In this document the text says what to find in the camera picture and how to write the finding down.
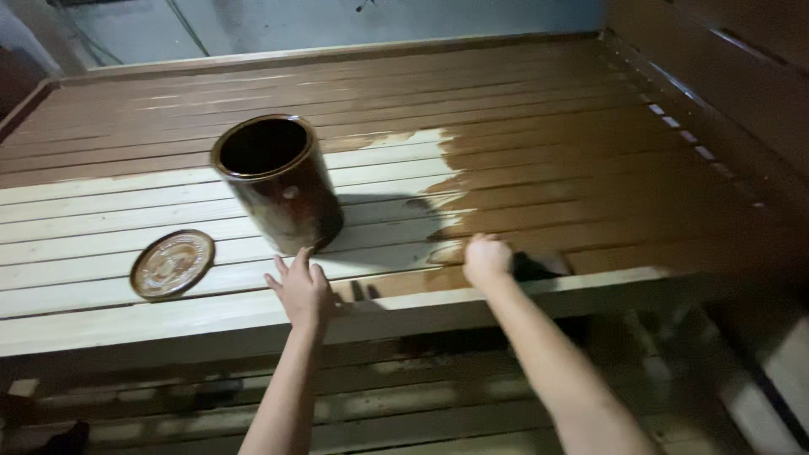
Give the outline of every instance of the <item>can rim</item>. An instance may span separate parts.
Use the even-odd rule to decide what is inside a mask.
[[[154,294],[147,294],[143,292],[137,284],[135,284],[135,273],[138,270],[138,266],[140,266],[141,262],[143,261],[144,257],[157,245],[163,243],[164,240],[169,239],[173,236],[181,236],[183,234],[193,234],[195,236],[199,236],[204,240],[208,249],[210,249],[210,258],[207,262],[202,266],[199,273],[191,278],[189,281],[183,283],[182,285],[178,286],[176,289],[159,295]],[[153,301],[153,300],[162,300],[166,299],[171,296],[176,296],[181,292],[185,292],[188,289],[191,289],[195,284],[199,283],[199,281],[208,273],[208,270],[212,266],[214,266],[214,258],[216,256],[216,244],[214,239],[212,239],[208,234],[205,234],[203,231],[199,231],[197,229],[180,229],[178,231],[170,232],[165,236],[160,237],[159,239],[153,241],[149,244],[149,246],[145,247],[140,254],[138,254],[138,258],[135,259],[135,262],[132,263],[132,268],[129,269],[129,286],[132,287],[132,290],[135,291],[135,294],[138,294],[142,298]]]
[[[243,174],[240,172],[231,171],[230,169],[226,168],[222,164],[222,146],[225,144],[227,139],[229,139],[233,134],[243,129],[244,127],[265,120],[287,120],[300,125],[306,134],[306,143],[303,144],[303,148],[301,149],[301,151],[299,151],[298,154],[292,160],[290,160],[289,163],[284,164],[280,168],[275,168],[267,172],[259,172],[256,174]],[[300,164],[302,161],[308,158],[308,156],[311,154],[312,144],[315,143],[315,138],[316,136],[314,127],[312,127],[312,125],[308,121],[303,120],[301,117],[297,115],[290,115],[284,113],[263,115],[251,118],[250,120],[243,121],[238,125],[232,126],[228,131],[225,131],[225,134],[220,136],[219,139],[217,139],[216,143],[214,144],[214,148],[211,150],[210,153],[210,161],[211,165],[214,166],[217,172],[219,172],[219,174],[221,174],[225,178],[236,181],[264,180],[270,177],[279,176],[284,172],[287,172],[290,169],[296,167],[298,164]]]

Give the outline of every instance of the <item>person's left hand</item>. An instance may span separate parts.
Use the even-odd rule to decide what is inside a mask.
[[[317,264],[309,266],[312,250],[312,247],[301,248],[290,267],[280,256],[275,256],[280,283],[264,274],[267,285],[281,299],[293,328],[324,328],[335,308],[332,287],[323,269]]]

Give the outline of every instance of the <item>paint can lid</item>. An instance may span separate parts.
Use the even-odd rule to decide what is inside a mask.
[[[196,229],[160,237],[144,249],[129,272],[141,297],[158,300],[187,291],[214,264],[214,240]]]

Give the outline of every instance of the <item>finger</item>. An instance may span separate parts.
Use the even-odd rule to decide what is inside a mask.
[[[292,268],[297,268],[304,272],[309,270],[309,257],[311,257],[312,250],[314,250],[314,248],[311,246],[298,250],[298,255],[295,256],[295,260],[292,261]]]
[[[326,279],[326,274],[323,272],[323,267],[321,267],[320,264],[312,264],[309,267],[309,275],[314,284],[322,287],[328,286],[328,279]]]
[[[289,273],[290,270],[286,268],[284,260],[276,254],[275,257],[273,257],[273,261],[275,261],[275,268],[278,269],[278,273],[281,274],[281,279],[286,278],[286,274]]]
[[[275,281],[275,278],[271,274],[264,274],[264,280],[267,282],[267,286],[273,291],[279,291],[283,288],[283,286]]]

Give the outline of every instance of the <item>brown can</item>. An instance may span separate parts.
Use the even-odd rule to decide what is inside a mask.
[[[211,164],[283,253],[321,249],[343,226],[315,129],[298,116],[272,114],[239,123],[216,142]]]

